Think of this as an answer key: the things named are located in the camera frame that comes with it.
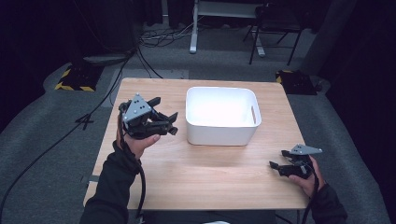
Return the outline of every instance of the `wooden table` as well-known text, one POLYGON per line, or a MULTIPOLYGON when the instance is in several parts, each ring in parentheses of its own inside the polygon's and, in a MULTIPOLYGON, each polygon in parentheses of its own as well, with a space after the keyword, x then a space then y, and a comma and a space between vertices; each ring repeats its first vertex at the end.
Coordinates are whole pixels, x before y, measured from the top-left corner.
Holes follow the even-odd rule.
MULTIPOLYGON (((147 179, 144 209, 226 210, 302 209, 307 205, 303 191, 285 176, 272 170, 269 161, 289 164, 281 150, 304 144, 299 127, 282 86, 278 83, 210 81, 185 79, 125 78, 92 175, 102 171, 106 156, 113 151, 119 114, 118 105, 139 92, 145 100, 156 96, 155 108, 170 116, 178 112, 177 135, 162 136, 141 158, 147 179), (236 87, 255 92, 262 124, 244 147, 194 146, 187 141, 186 93, 194 86, 236 87)), ((84 203, 95 193, 91 182, 84 203)), ((131 187, 128 208, 136 209, 141 181, 131 187)))

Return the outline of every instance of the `power cord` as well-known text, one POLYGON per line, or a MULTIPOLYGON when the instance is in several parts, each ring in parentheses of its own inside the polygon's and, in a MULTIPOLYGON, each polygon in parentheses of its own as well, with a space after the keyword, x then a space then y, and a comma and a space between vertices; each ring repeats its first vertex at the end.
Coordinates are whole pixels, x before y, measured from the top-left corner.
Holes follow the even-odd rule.
POLYGON ((314 191, 312 192, 311 201, 309 201, 308 205, 306 206, 305 211, 304 211, 304 215, 303 215, 302 224, 305 224, 305 223, 306 223, 306 219, 307 219, 307 217, 308 217, 308 213, 309 213, 309 211, 311 210, 312 203, 315 201, 316 196, 317 196, 317 193, 318 193, 319 179, 318 179, 317 173, 315 172, 314 168, 312 168, 312 167, 311 167, 308 163, 306 163, 306 162, 303 162, 303 165, 307 166, 307 167, 311 170, 312 174, 313 174, 314 177, 315 177, 314 191))
POLYGON ((140 48, 137 48, 137 49, 138 49, 138 53, 139 53, 140 57, 143 59, 143 61, 145 61, 145 63, 146 63, 147 66, 151 69, 151 71, 153 71, 154 74, 157 75, 158 77, 163 78, 160 74, 158 74, 158 73, 151 67, 151 65, 149 65, 148 61, 146 61, 145 57, 143 56, 142 51, 140 50, 140 48))
POLYGON ((132 153, 131 149, 129 149, 128 144, 126 144, 125 140, 124 140, 124 134, 122 133, 122 121, 121 118, 123 117, 122 115, 122 108, 120 108, 120 115, 119 115, 119 132, 120 132, 120 144, 121 144, 121 148, 122 151, 125 153, 125 156, 134 164, 135 167, 137 167, 139 174, 140 174, 140 178, 142 180, 142 192, 140 194, 140 201, 139 201, 139 205, 137 206, 137 212, 136 212, 136 216, 135 218, 140 218, 143 216, 142 213, 142 208, 143 208, 143 203, 145 202, 145 198, 146 198, 146 176, 145 176, 145 172, 143 170, 143 167, 140 163, 140 160, 138 161, 134 154, 132 153))
POLYGON ((156 31, 158 31, 158 30, 146 31, 144 34, 142 34, 142 37, 140 38, 140 39, 141 39, 141 45, 142 45, 142 46, 145 46, 145 47, 148 47, 148 48, 165 47, 165 46, 167 46, 167 45, 172 44, 175 40, 179 40, 179 39, 185 37, 186 35, 192 35, 192 32, 191 32, 191 33, 184 34, 184 33, 185 33, 187 30, 189 30, 192 26, 193 26, 193 23, 190 23, 188 26, 186 26, 186 27, 183 28, 183 29, 180 29, 180 30, 178 30, 178 31, 174 31, 174 32, 171 32, 171 33, 167 33, 167 34, 165 34, 165 32, 168 31, 168 29, 165 29, 165 30, 163 31, 163 33, 160 34, 160 35, 157 35, 157 32, 156 32, 156 31), (148 43, 148 41, 154 40, 154 39, 158 39, 156 44, 148 43), (161 45, 161 43, 162 43, 164 40, 167 40, 167 39, 170 39, 170 42, 161 45))
POLYGON ((116 81, 113 83, 110 91, 106 94, 106 96, 102 99, 102 101, 94 108, 94 110, 91 111, 91 113, 87 114, 84 119, 82 119, 74 128, 72 128, 67 134, 65 134, 63 137, 61 137, 58 141, 56 141, 52 146, 50 146, 48 149, 46 149, 43 153, 41 153, 37 158, 35 158, 18 176, 15 178, 15 180, 12 182, 12 184, 9 186, 7 189, 5 195, 3 196, 2 202, 0 204, 0 224, 2 223, 2 217, 3 217, 3 210, 4 210, 4 205, 6 204, 6 199, 8 194, 11 192, 11 190, 14 188, 14 186, 17 184, 17 182, 21 179, 21 177, 37 162, 39 161, 44 155, 46 155, 49 151, 51 151, 53 148, 55 148, 59 143, 61 143, 68 135, 70 135, 79 125, 84 123, 88 118, 91 117, 91 115, 99 108, 99 106, 107 99, 107 97, 110 95, 111 92, 115 90, 117 80, 120 77, 121 71, 125 64, 128 63, 128 61, 132 58, 132 56, 127 57, 124 63, 122 64, 119 74, 116 78, 116 81))
POLYGON ((152 78, 151 73, 149 72, 149 70, 147 69, 147 67, 145 66, 145 64, 142 61, 142 57, 139 54, 137 54, 137 58, 139 59, 140 63, 143 65, 143 67, 145 68, 146 72, 148 72, 149 78, 152 78))

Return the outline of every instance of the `black jacket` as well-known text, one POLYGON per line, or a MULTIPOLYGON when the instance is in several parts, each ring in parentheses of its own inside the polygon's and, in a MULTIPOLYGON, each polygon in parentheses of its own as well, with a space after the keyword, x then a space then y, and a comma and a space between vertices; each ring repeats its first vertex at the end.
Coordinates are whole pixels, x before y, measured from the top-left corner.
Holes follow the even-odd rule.
MULTIPOLYGON (((87 201, 80 224, 128 222, 129 189, 138 170, 115 142, 113 147, 115 152, 108 155, 103 165, 96 193, 87 201)), ((312 217, 318 224, 346 223, 347 212, 328 184, 312 204, 312 217)))

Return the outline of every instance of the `white storage box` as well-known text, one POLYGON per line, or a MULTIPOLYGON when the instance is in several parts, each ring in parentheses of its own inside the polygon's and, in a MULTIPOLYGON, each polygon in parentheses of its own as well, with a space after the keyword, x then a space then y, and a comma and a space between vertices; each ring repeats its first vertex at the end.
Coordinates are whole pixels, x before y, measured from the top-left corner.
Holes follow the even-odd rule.
POLYGON ((253 91, 193 87, 186 97, 187 138, 194 145, 244 146, 262 123, 253 91))

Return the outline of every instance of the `person's hand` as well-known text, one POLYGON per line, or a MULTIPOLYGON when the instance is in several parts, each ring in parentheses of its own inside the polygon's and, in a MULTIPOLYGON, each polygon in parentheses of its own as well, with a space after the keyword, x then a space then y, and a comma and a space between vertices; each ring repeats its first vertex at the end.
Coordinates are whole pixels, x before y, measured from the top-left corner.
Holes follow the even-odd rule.
MULTIPOLYGON (((323 177, 322 177, 322 175, 320 173, 317 161, 311 156, 309 156, 309 158, 312 161, 312 164, 313 164, 314 169, 315 169, 315 173, 317 174, 318 179, 319 179, 319 188, 318 188, 318 191, 319 191, 325 185, 325 181, 324 181, 324 179, 323 179, 323 177)), ((310 197, 310 198, 312 197, 312 194, 314 192, 314 186, 315 186, 315 176, 314 176, 314 174, 309 176, 307 179, 300 178, 297 175, 290 175, 289 179, 294 184, 300 186, 303 189, 303 191, 305 192, 305 194, 308 195, 308 197, 310 197)))
MULTIPOLYGON (((128 145, 129 149, 131 149, 132 153, 134 153, 135 157, 137 160, 140 159, 140 157, 143 155, 143 152, 147 147, 151 147, 156 143, 158 140, 160 140, 160 135, 159 134, 154 134, 150 137, 147 137, 145 139, 141 140, 136 140, 133 139, 129 134, 125 134, 123 136, 125 143, 128 145)), ((121 147, 121 138, 120 138, 120 127, 117 129, 117 146, 122 149, 121 147)))

